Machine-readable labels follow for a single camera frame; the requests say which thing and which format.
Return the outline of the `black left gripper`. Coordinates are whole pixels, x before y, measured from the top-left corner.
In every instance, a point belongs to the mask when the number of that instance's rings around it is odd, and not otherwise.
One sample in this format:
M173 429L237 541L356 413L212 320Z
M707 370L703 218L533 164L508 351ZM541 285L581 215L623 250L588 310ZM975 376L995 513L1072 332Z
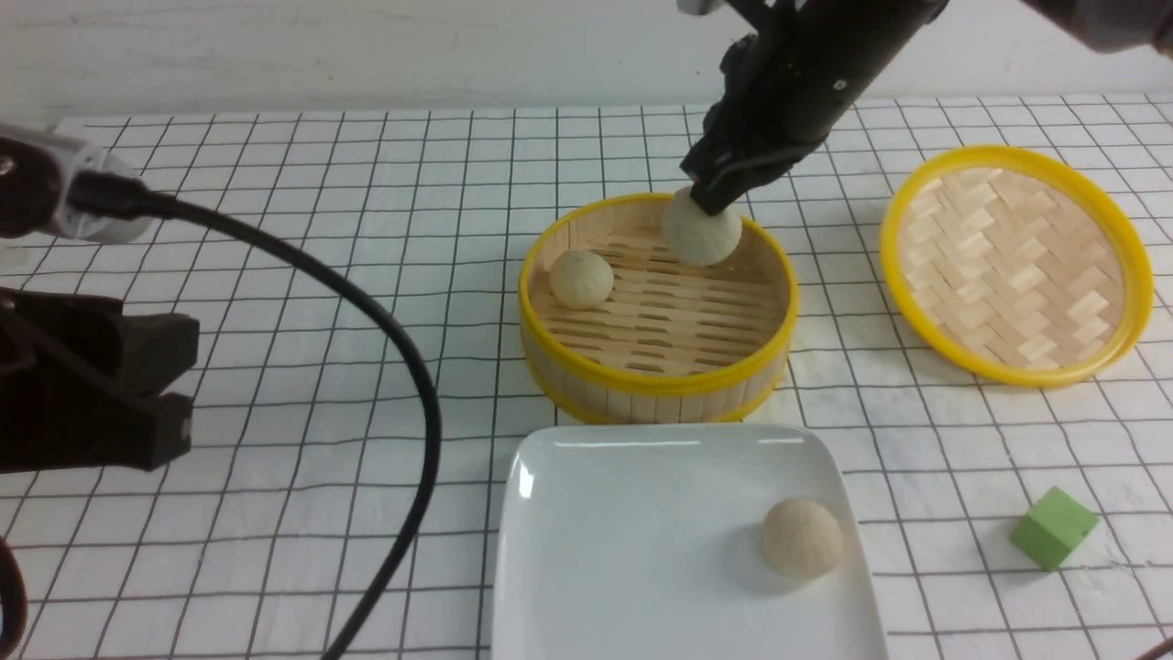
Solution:
M201 352L183 313L116 298L4 290L1 469L152 471L192 450L194 400L171 392Z

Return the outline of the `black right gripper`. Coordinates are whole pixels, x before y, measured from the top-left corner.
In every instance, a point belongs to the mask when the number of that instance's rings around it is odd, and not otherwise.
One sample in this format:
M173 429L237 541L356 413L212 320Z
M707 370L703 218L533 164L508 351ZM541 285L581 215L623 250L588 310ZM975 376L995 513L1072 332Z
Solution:
M818 150L881 68L874 27L791 27L728 50L725 91L680 163L690 199L717 216Z

